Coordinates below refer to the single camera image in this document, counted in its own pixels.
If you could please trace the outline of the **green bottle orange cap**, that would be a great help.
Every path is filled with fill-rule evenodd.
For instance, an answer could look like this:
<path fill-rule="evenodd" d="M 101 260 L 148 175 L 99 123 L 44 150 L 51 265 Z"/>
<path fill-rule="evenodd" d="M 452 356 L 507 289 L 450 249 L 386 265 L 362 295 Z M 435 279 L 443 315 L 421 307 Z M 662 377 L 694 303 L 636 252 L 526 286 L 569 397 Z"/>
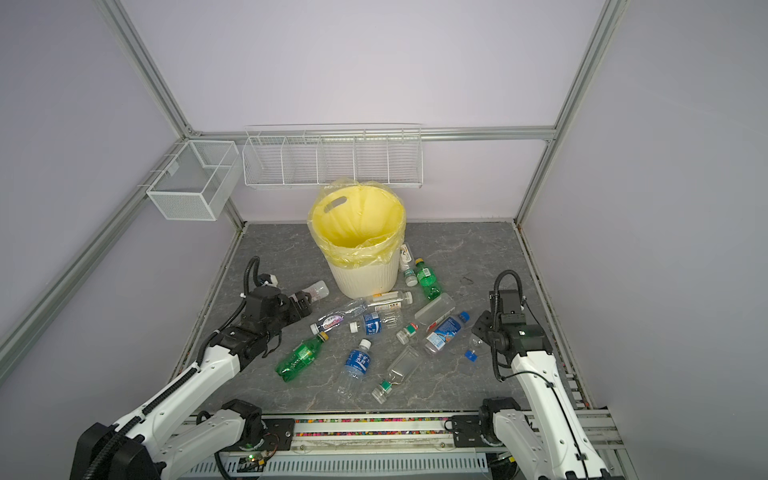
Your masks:
<path fill-rule="evenodd" d="M 329 336 L 320 332 L 301 342 L 286 358 L 278 363 L 275 372 L 284 382 L 296 379 L 318 357 Z"/>

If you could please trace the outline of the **bottle blue orange label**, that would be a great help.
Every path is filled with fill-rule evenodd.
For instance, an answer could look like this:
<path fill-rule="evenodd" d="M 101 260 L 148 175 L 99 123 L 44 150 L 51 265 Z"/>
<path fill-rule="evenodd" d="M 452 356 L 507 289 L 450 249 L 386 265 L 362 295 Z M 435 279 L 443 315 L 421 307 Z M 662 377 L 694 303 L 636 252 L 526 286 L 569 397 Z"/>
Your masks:
<path fill-rule="evenodd" d="M 423 347 L 430 354 L 437 354 L 463 330 L 470 316 L 462 311 L 458 315 L 448 316 L 439 322 L 426 336 Z"/>

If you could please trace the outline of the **square bottle sunflower label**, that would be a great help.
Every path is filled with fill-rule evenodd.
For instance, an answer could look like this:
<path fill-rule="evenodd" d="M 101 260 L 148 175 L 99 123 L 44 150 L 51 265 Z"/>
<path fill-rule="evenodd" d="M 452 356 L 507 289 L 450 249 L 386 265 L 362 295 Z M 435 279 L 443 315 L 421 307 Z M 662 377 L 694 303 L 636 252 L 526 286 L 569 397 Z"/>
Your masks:
<path fill-rule="evenodd" d="M 406 324 L 396 333 L 397 340 L 403 345 L 409 344 L 419 331 L 434 330 L 441 321 L 454 312 L 455 308 L 456 302 L 450 295 L 440 294 L 414 314 L 413 322 Z"/>

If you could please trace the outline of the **tall bottle blue label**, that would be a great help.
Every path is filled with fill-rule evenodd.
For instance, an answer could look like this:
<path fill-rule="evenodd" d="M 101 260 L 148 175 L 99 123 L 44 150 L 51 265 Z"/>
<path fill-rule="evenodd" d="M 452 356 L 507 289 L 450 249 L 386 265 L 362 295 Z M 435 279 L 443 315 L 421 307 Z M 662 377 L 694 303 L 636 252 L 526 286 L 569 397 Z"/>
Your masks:
<path fill-rule="evenodd" d="M 361 386 L 371 364 L 371 347 L 371 340 L 363 338 L 358 346 L 348 354 L 337 388 L 337 392 L 342 398 L 353 397 Z"/>

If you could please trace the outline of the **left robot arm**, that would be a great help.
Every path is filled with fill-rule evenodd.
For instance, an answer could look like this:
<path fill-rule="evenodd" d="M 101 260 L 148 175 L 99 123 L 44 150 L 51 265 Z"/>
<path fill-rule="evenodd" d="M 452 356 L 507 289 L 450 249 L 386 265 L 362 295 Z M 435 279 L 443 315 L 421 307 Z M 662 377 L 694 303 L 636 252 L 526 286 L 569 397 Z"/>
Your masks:
<path fill-rule="evenodd" d="M 262 410 L 243 400 L 224 403 L 183 434 L 177 429 L 221 385 L 268 356 L 283 328 L 309 316 L 328 294 L 322 281 L 290 296 L 271 284 L 244 290 L 188 368 L 113 424 L 95 423 L 80 436 L 71 478 L 177 479 L 225 448 L 260 448 L 268 434 Z"/>

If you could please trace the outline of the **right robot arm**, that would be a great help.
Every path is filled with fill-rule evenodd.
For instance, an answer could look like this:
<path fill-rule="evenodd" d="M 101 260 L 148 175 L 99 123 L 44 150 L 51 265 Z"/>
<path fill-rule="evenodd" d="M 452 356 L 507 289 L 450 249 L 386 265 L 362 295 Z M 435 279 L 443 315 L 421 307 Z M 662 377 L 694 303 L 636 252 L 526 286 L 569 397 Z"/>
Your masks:
<path fill-rule="evenodd" d="M 510 373 L 493 364 L 497 380 L 520 382 L 537 422 L 534 430 L 521 411 L 501 409 L 492 414 L 492 432 L 515 459 L 526 479 L 616 479 L 597 453 L 571 405 L 545 330 L 485 311 L 473 333 L 504 356 Z"/>

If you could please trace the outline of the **white plastic bin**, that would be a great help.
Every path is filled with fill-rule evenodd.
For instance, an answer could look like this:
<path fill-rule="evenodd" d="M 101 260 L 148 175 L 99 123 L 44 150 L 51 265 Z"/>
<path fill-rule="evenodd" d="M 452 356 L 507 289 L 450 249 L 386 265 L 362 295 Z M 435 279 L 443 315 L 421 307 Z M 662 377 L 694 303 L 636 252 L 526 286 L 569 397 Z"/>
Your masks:
<path fill-rule="evenodd" d="M 384 263 L 355 268 L 339 267 L 330 261 L 328 265 L 339 290 L 355 299 L 391 291 L 399 274 L 399 255 L 393 254 Z"/>

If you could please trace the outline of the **yellow bin liner bag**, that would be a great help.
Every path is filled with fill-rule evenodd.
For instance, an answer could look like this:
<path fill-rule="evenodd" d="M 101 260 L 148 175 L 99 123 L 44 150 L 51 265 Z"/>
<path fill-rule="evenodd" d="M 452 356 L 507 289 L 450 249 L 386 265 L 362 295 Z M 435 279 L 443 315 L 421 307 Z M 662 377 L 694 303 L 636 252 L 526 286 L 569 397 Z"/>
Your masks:
<path fill-rule="evenodd" d="M 320 189 L 307 225 L 331 265 L 356 269 L 390 261 L 406 219 L 402 200 L 385 185 L 342 178 Z"/>

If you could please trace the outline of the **clear bottle red cap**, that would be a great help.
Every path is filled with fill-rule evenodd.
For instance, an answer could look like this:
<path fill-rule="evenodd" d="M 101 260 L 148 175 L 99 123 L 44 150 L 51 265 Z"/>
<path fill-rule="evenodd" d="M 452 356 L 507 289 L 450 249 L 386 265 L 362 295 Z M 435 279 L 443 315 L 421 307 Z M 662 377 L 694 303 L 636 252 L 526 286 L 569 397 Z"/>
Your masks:
<path fill-rule="evenodd" d="M 325 281 L 319 280 L 308 287 L 305 287 L 297 292 L 307 292 L 312 296 L 312 303 L 320 301 L 326 298 L 329 294 L 329 288 Z"/>

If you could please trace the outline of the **clear bottle purple label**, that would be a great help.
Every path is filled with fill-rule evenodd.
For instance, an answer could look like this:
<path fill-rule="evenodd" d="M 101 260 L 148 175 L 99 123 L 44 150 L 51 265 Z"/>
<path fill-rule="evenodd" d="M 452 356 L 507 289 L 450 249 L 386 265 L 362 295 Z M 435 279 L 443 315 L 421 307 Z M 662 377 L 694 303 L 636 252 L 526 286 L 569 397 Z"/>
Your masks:
<path fill-rule="evenodd" d="M 367 307 L 368 304 L 364 298 L 351 300 L 345 305 L 321 316 L 317 321 L 310 325 L 310 330 L 313 335 L 327 333 L 342 324 L 345 320 L 361 316 L 366 311 Z"/>

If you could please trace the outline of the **small blue bottle cap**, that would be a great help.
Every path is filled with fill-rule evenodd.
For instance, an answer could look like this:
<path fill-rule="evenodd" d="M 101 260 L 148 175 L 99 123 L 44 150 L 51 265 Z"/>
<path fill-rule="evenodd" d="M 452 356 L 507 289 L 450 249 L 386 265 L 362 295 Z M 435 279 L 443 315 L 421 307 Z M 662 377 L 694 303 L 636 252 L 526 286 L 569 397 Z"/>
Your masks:
<path fill-rule="evenodd" d="M 471 362 L 476 362 L 479 357 L 484 353 L 486 344 L 481 338 L 476 335 L 472 335 L 469 339 L 467 350 L 465 351 L 465 357 Z"/>

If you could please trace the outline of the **small bottle blue label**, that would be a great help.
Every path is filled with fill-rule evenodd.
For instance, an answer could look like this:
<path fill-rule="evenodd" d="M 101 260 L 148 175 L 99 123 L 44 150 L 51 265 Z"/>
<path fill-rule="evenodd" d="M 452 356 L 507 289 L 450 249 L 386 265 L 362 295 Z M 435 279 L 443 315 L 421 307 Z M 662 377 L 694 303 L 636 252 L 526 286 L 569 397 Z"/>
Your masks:
<path fill-rule="evenodd" d="M 352 334 L 376 335 L 385 330 L 397 329 L 402 323 L 402 319 L 403 315 L 400 309 L 373 311 L 364 313 L 357 320 L 352 321 L 348 329 Z"/>

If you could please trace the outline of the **clear bottle orange label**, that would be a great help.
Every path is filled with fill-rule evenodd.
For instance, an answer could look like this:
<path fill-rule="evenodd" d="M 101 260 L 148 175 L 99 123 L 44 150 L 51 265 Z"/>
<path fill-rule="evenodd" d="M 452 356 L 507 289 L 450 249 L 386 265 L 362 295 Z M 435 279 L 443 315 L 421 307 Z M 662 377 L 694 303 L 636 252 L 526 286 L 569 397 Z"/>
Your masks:
<path fill-rule="evenodd" d="M 386 293 L 375 294 L 364 298 L 368 308 L 377 311 L 401 309 L 413 303 L 412 293 L 409 291 L 390 291 Z"/>

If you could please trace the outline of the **green bottle yellow cap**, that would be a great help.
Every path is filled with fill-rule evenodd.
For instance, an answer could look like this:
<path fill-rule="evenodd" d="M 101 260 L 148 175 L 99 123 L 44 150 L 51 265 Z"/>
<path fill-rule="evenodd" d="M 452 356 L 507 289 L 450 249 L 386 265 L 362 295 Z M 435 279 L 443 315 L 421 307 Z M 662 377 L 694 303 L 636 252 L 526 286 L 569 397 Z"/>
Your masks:
<path fill-rule="evenodd" d="M 442 294 L 442 286 L 440 285 L 436 274 L 422 258 L 417 258 L 415 260 L 414 271 L 418 283 L 429 301 L 435 300 Z"/>

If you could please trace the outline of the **clear bottle green cap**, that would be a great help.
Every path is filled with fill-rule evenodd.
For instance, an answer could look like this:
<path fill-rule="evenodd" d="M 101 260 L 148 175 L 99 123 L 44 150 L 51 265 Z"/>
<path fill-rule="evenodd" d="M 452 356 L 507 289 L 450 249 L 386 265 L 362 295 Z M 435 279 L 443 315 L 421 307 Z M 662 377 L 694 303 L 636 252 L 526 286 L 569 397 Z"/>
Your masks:
<path fill-rule="evenodd" d="M 414 271 L 414 258 L 407 243 L 400 246 L 400 271 L 408 287 L 414 287 L 418 284 Z"/>

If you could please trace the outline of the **square clear bottle green label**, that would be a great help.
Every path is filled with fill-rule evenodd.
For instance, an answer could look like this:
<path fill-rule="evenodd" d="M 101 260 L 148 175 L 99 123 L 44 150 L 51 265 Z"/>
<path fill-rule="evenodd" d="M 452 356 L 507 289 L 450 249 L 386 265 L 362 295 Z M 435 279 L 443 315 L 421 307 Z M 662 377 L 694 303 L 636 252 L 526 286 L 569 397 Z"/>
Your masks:
<path fill-rule="evenodd" d="M 384 404 L 394 388 L 407 381 L 421 363 L 422 355 L 413 347 L 406 346 L 390 364 L 384 379 L 371 392 L 373 398 L 379 404 Z"/>

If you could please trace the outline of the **small white mesh basket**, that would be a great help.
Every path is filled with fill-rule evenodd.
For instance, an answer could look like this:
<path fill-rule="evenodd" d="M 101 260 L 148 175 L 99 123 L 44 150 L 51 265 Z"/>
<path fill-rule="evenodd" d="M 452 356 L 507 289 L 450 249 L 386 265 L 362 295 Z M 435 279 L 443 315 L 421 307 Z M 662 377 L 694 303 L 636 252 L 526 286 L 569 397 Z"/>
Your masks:
<path fill-rule="evenodd" d="M 167 220 L 215 221 L 242 174 L 235 142 L 188 140 L 171 156 L 147 194 Z"/>

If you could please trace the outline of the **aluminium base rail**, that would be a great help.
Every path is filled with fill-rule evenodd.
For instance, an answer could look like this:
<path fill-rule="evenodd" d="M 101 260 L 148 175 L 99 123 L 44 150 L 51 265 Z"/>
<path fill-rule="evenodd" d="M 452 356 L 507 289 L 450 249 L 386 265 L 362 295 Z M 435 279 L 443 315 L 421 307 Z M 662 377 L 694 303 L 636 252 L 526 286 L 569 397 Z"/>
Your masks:
<path fill-rule="evenodd" d="M 179 433 L 184 416 L 161 409 L 119 419 L 115 428 L 163 464 L 163 479 L 176 479 L 219 451 L 233 451 L 278 467 L 289 456 L 306 462 L 328 454 L 375 459 L 390 453 L 397 461 L 424 451 L 436 460 L 443 450 L 503 451 L 528 479 L 618 479 L 581 421 L 587 410 L 557 411 L 552 418 L 512 408 L 484 406 L 473 415 L 416 412 L 382 415 L 299 415 L 262 418 L 257 411 L 224 407 Z"/>

